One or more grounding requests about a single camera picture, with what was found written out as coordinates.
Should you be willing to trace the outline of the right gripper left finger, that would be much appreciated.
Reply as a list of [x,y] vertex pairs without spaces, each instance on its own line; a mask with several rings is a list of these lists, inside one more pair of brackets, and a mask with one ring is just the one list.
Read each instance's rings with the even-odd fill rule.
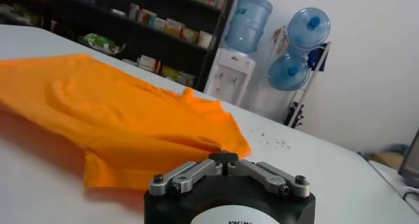
[[149,193],[153,196],[164,196],[171,190],[180,195],[188,193],[202,178],[222,174],[223,157],[225,152],[212,153],[201,162],[187,161],[165,174],[157,174],[149,185]]

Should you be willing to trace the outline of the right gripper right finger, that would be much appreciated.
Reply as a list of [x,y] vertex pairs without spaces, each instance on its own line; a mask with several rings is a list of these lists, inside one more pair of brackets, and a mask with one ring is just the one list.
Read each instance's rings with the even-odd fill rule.
[[310,184],[305,176],[292,176],[267,162],[239,159],[236,153],[226,152],[227,170],[231,176],[250,177],[260,183],[265,191],[277,196],[308,198]]

